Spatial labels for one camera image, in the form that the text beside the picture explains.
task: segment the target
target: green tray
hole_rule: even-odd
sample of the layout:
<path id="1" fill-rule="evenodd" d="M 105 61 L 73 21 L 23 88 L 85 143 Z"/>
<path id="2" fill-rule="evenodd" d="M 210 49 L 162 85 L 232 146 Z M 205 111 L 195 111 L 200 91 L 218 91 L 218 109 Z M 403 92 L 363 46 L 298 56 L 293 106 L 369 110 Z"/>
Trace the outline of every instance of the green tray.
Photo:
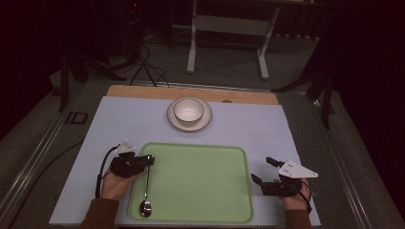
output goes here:
<path id="1" fill-rule="evenodd" d="M 150 167 L 148 199 L 152 215 L 143 218 L 146 173 L 135 181 L 129 204 L 134 220 L 243 223 L 252 218 L 245 152 L 239 147 L 149 143 L 142 155 Z"/>

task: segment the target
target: table leg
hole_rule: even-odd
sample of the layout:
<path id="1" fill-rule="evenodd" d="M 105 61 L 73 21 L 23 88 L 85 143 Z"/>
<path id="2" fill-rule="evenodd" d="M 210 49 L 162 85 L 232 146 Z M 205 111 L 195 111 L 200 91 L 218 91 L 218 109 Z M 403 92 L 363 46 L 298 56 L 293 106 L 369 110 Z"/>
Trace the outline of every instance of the table leg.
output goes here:
<path id="1" fill-rule="evenodd" d="M 188 54 L 187 73 L 194 73 L 196 64 L 196 32 L 197 32 L 197 1 L 193 2 L 193 18 L 191 20 L 191 45 L 190 53 Z"/>
<path id="2" fill-rule="evenodd" d="M 274 29 L 279 11 L 280 11 L 280 8 L 276 8 L 274 10 L 273 14 L 271 15 L 271 20 L 268 23 L 267 32 L 265 35 L 265 42 L 264 42 L 262 48 L 257 50 L 257 58 L 259 60 L 260 73 L 262 75 L 263 80 L 268 80 L 268 71 L 267 71 L 267 64 L 266 64 L 266 60 L 265 60 L 265 53 L 266 53 L 268 42 L 273 33 L 273 29 Z"/>

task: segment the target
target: metal stand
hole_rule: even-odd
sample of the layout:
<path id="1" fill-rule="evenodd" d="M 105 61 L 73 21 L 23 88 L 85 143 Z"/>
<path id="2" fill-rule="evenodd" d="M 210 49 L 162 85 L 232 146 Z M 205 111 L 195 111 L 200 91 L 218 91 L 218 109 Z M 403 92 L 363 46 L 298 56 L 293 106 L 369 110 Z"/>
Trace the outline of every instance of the metal stand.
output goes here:
<path id="1" fill-rule="evenodd" d="M 270 21 L 249 20 L 241 18 L 229 18 L 197 14 L 197 0 L 193 2 L 193 18 L 191 25 L 191 45 L 188 54 L 187 72 L 193 73 L 196 62 L 196 32 L 199 31 L 218 31 L 249 35 L 261 35 L 265 38 L 261 49 L 257 50 L 257 57 L 260 66 L 262 79 L 268 80 L 268 71 L 265 60 L 265 53 L 268 41 L 272 35 L 277 15 L 280 8 L 273 11 Z"/>

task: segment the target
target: table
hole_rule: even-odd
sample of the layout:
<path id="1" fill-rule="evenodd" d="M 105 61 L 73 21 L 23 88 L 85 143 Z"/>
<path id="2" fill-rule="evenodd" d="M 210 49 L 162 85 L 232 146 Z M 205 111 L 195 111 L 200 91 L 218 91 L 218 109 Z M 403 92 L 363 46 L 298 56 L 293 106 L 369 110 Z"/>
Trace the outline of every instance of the table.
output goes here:
<path id="1" fill-rule="evenodd" d="M 173 99 L 179 96 L 205 99 L 213 111 L 210 124 L 196 133 L 184 133 L 173 127 L 167 121 L 166 111 Z M 254 115 L 254 118 L 246 119 L 249 115 Z M 266 164 L 266 156 L 300 162 L 283 108 L 278 105 L 274 94 L 112 86 L 98 107 L 50 224 L 76 225 L 83 220 L 90 200 L 94 198 L 96 175 L 104 154 L 125 138 L 131 138 L 139 149 L 151 141 L 239 146 L 246 152 L 249 172 L 263 178 L 277 177 L 277 169 Z M 121 200 L 116 224 L 179 227 L 268 227 L 284 224 L 283 206 L 277 197 L 264 197 L 260 187 L 252 181 L 251 193 L 254 216 L 248 223 L 166 223 L 130 219 L 127 214 L 128 190 Z M 314 203 L 312 206 L 311 223 L 320 225 Z"/>

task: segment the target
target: spoon bowl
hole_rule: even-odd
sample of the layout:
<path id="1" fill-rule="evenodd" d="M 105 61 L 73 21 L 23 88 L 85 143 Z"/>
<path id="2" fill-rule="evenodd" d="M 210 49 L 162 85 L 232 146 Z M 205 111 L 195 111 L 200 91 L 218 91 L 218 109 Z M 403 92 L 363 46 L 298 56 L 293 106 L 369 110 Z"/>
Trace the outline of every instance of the spoon bowl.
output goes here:
<path id="1" fill-rule="evenodd" d="M 140 204 L 139 211 L 145 218 L 148 218 L 152 214 L 152 205 L 149 200 L 146 199 Z"/>

